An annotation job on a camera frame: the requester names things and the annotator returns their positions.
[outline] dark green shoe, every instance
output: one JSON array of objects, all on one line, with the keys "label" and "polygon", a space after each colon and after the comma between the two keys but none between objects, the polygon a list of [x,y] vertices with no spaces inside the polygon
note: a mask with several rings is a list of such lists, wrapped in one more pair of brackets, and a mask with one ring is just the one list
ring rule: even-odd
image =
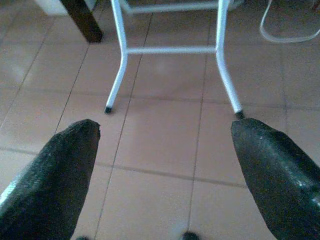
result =
[{"label": "dark green shoe", "polygon": [[180,240],[200,240],[200,238],[194,232],[187,231],[181,236]]}]

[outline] black shoe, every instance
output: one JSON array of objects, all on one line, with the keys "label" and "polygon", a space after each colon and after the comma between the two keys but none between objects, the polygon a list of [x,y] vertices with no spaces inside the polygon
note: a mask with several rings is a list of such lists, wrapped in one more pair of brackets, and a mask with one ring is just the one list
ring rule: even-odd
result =
[{"label": "black shoe", "polygon": [[76,240],[90,240],[90,239],[86,236],[79,236],[76,238]]},{"label": "black shoe", "polygon": [[200,240],[200,238],[194,232],[187,231],[181,236],[180,240]]}]

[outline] metal leg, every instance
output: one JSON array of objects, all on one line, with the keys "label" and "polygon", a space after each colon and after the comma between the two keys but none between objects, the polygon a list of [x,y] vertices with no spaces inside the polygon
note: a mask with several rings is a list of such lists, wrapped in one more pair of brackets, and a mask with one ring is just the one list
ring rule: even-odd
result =
[{"label": "metal leg", "polygon": [[106,114],[110,113],[112,110],[121,82],[124,78],[126,68],[127,68],[127,63],[128,63],[127,39],[126,39],[124,20],[122,17],[120,4],[118,0],[111,0],[111,4],[112,4],[116,32],[117,32],[118,40],[120,44],[121,62],[120,62],[120,67],[116,75],[116,78],[114,80],[111,92],[109,94],[108,100],[105,105],[104,113]]},{"label": "metal leg", "polygon": [[219,72],[228,94],[229,100],[233,107],[233,111],[237,118],[244,118],[242,111],[242,106],[239,102],[236,89],[231,80],[230,74],[228,72],[225,54],[224,54],[224,43],[225,43],[225,32],[227,24],[227,11],[230,0],[219,0],[218,3],[218,14],[216,23],[216,62],[219,68]]}]

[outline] wooden leg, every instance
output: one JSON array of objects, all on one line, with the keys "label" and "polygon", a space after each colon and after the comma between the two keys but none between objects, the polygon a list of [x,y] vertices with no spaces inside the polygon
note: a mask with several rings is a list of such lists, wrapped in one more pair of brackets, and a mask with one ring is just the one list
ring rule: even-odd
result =
[{"label": "wooden leg", "polygon": [[103,32],[85,0],[60,0],[88,43],[100,43]]}]

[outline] tiled floor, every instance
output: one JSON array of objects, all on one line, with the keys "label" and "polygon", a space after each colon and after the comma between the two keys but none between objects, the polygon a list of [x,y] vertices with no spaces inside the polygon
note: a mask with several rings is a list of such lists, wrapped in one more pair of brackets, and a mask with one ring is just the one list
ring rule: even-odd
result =
[{"label": "tiled floor", "polygon": [[[268,42],[258,29],[266,1],[247,2],[229,12],[226,30],[244,111],[320,165],[320,38]],[[296,36],[319,27],[319,15],[303,16],[305,6],[289,2],[272,6],[268,31]],[[0,2],[0,192],[56,131],[90,118],[101,139],[72,239],[177,240],[189,229],[203,240],[274,240],[238,164],[214,56],[131,56],[114,113],[105,115],[120,50],[109,1],[94,16],[105,38],[88,45],[67,16],[48,17],[33,0]],[[215,18],[197,11],[124,20],[130,45],[150,46],[208,44]]]}]

